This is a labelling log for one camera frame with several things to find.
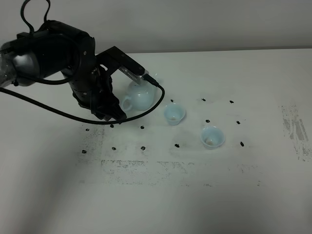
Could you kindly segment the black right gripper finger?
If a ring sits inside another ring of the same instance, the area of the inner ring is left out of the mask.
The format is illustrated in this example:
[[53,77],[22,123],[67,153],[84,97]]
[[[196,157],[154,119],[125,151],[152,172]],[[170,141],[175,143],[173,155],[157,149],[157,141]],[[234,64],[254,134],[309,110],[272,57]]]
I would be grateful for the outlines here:
[[117,97],[101,98],[101,115],[101,119],[105,121],[109,121],[112,118],[114,120],[124,120],[127,118],[119,105],[119,99]]

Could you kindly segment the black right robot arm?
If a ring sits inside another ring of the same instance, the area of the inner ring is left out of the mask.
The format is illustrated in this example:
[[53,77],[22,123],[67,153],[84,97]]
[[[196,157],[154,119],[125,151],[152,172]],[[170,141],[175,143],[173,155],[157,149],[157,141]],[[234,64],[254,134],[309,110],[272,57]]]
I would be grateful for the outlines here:
[[13,66],[20,86],[29,86],[35,79],[45,80],[61,72],[69,80],[80,107],[105,121],[126,119],[113,94],[111,75],[95,55],[95,39],[87,32],[49,20],[33,35],[18,34],[16,40],[1,47],[1,52]]

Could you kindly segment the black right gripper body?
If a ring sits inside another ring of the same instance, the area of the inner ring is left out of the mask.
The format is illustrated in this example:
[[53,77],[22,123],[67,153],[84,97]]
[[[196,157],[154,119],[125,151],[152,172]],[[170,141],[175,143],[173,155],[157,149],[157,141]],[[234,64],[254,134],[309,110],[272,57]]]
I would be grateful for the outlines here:
[[101,119],[101,98],[116,97],[113,94],[112,78],[106,75],[101,66],[95,67],[89,73],[75,75],[72,81],[73,97],[80,107],[88,109]]

